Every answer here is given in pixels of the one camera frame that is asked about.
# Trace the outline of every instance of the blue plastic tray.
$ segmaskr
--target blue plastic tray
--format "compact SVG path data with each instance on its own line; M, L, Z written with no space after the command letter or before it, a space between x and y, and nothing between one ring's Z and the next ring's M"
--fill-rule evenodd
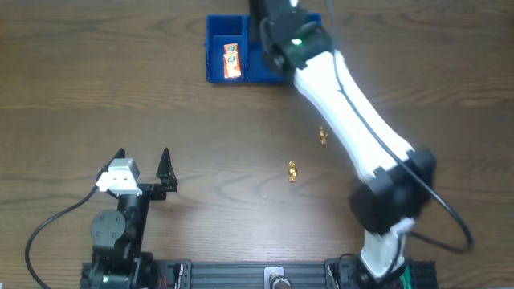
M263 47L250 42L248 15L209 15L206 29L206 77L210 83L282 83L284 79L263 65ZM310 14L308 21L321 22L321 14ZM223 45L237 43L242 76L223 77Z

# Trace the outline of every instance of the wooden surface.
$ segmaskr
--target wooden surface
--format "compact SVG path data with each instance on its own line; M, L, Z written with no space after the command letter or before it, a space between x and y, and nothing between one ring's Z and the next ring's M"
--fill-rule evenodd
M322 1L304 1L324 13ZM514 284L514 2L336 1L340 47L370 101L439 161L437 189L476 237L456 256L410 240L441 287ZM36 288L23 260L32 230L80 200L119 148L154 181L169 147L179 192L153 203L144 250L194 261L323 260L358 252L342 146L291 88L205 81L205 17L236 0L0 2L0 283ZM295 160L298 181L288 183ZM97 193L35 240L35 269L76 288L90 258ZM435 204L415 228L454 244Z

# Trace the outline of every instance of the blue bin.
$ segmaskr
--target blue bin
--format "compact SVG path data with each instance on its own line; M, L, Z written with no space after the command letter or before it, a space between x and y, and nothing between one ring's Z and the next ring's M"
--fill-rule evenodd
M206 77L210 83L283 83L284 78L266 68L262 61L263 47L250 42L248 15L209 15L206 28ZM321 23L321 14L310 14L308 22ZM242 76L223 76L223 46L237 43Z

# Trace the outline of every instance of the wood grain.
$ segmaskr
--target wood grain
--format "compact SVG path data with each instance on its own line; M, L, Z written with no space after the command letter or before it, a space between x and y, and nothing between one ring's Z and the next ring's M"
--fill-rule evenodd
M304 1L324 13L322 1ZM417 241L441 287L514 284L514 3L337 1L340 46L388 123L439 161L437 189L472 228L455 256ZM353 166L291 88L205 81L205 17L236 0L0 2L0 283L36 288L31 231L81 199L119 148L154 181L172 153L179 192L152 204L144 249L194 261L323 260L358 252L347 198ZM289 184L287 163L299 176ZM115 202L98 193L46 228L31 252L53 288L76 288L89 226ZM435 204L416 226L462 242Z

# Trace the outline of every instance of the wooden table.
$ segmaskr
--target wooden table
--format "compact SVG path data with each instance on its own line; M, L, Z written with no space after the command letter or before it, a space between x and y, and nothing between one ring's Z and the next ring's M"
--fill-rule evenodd
M304 1L325 13L322 1ZM415 240L441 287L514 284L514 3L337 1L340 47L386 121L439 161L437 189L476 250L453 255ZM353 166L291 88L205 80L207 14L236 0L0 2L0 283L36 288L23 249L32 230L80 200L119 147L155 181L168 147L179 192L153 203L144 250L194 261L323 260L358 252L349 210ZM288 183L295 160L297 182ZM115 200L97 193L48 226L31 259L54 288L76 288L89 226ZM415 228L454 244L434 203Z

